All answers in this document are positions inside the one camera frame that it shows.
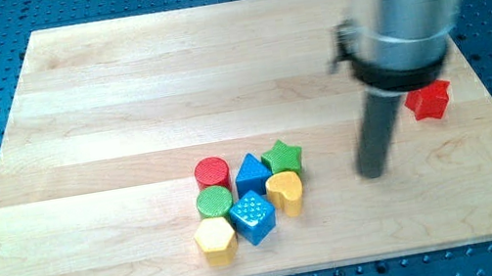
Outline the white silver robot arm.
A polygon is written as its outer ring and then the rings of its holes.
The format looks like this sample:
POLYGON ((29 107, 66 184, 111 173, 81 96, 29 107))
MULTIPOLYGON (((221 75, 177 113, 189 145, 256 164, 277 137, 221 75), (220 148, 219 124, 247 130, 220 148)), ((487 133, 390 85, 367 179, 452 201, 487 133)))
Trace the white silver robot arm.
POLYGON ((377 97, 421 89, 441 73, 461 0, 349 0, 336 59, 377 97))

